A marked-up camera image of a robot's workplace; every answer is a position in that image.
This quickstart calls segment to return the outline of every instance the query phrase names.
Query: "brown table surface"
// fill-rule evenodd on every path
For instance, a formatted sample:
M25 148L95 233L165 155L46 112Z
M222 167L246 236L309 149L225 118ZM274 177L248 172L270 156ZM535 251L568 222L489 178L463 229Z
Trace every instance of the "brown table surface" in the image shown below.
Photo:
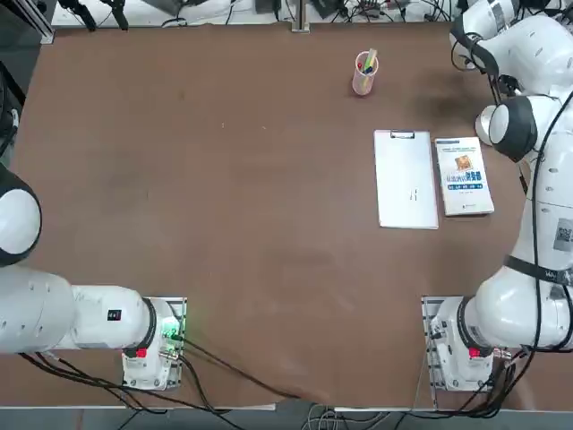
M378 225L372 132L472 135L490 102L482 76L452 67L447 31L58 31L41 50L14 161L44 212L27 265L72 283L188 297L193 339L306 399L411 407L420 297L473 294L512 247L524 200L516 168L484 149L491 216L440 215L436 231ZM368 47L381 69L359 99L349 83ZM121 380L116 351L65 356ZM214 404L278 400L195 362ZM536 358L507 406L571 409L560 395L569 368L569 357ZM3 405L116 404L18 357L2 357L0 369ZM432 405L427 379L424 369L419 408ZM199 402L188 379L173 395ZM460 402L446 397L443 407Z

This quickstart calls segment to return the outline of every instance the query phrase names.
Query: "paper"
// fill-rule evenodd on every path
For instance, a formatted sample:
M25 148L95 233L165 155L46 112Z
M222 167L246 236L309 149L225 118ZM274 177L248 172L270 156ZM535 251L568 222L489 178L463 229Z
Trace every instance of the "paper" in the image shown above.
M380 225L438 228L429 132L374 132Z

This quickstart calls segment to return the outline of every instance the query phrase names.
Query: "marker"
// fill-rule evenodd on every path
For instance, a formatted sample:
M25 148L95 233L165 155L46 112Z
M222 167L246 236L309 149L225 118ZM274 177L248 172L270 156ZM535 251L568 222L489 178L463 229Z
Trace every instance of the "marker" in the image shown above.
M368 67L374 66L374 61L376 60L376 56L378 52L374 48L370 48L368 51L368 56L366 57L366 61L364 62L364 68L367 70Z

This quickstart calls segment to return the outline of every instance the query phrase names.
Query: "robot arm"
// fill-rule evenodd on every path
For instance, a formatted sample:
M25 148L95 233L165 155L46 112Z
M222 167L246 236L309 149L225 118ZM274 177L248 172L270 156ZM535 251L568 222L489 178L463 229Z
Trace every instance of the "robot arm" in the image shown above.
M454 53L464 58L468 68L477 65L497 75L496 59L479 42L504 31L514 20L518 7L518 0L480 0L456 18L449 39Z
M177 386L181 367L172 363L180 342L170 335L183 327L175 308L128 288L71 286L14 265L33 250L41 225L36 195L0 164L0 354L121 349L124 383L143 390Z
M488 3L481 0L468 12L474 7L485 10ZM454 24L454 29L465 27L465 22ZM483 33L491 34L492 21L485 27ZM458 30L452 35L459 36ZM522 94L529 94L487 107L476 121L478 135L513 161L524 160L532 171L535 163L543 164L535 208L530 183L519 237L505 265L479 287L475 297L447 298L432 320L445 387L463 391L475 391L489 378L493 347L534 344L538 321L535 278L541 280L542 299L538 346L573 347L569 326L573 309L567 297L567 293L573 296L573 171L569 168L573 116L569 109L553 127L543 158L538 154L550 123L573 89L573 37L554 20L535 16L473 43L466 51L471 61L495 76L514 77ZM533 265L533 210L543 273Z

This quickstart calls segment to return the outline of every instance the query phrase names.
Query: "book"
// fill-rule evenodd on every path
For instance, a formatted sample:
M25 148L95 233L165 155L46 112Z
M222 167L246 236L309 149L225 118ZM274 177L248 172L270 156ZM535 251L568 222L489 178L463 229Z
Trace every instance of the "book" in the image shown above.
M478 138L436 139L436 151L446 216L492 213Z

